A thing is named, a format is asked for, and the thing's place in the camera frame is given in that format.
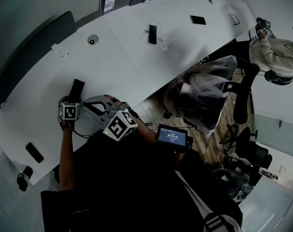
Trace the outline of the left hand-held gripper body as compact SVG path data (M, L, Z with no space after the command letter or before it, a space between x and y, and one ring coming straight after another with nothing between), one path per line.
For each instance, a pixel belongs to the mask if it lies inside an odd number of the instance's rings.
M80 117L80 109L82 106L82 100L76 100L75 102L69 101L68 96L64 96L58 103L58 120L60 124L74 124Z

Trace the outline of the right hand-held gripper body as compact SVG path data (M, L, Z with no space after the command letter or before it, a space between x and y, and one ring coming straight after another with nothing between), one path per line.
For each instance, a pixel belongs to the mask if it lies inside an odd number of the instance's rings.
M131 107L126 102L122 102L123 105L121 108L118 108L111 100L104 97L104 95L95 96L85 101L104 101L107 103L105 105L107 112L103 116L97 116L87 108L84 109L101 125L103 133L117 142L129 136L138 126L131 115Z

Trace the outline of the person's right hand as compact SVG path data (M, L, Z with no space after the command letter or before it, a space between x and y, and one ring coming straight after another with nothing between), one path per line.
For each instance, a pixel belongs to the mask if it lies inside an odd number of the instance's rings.
M111 100L112 103L115 104L118 108L121 108L121 106L123 105L123 103L120 100L118 100L117 98L115 98L111 95L104 95L104 97Z

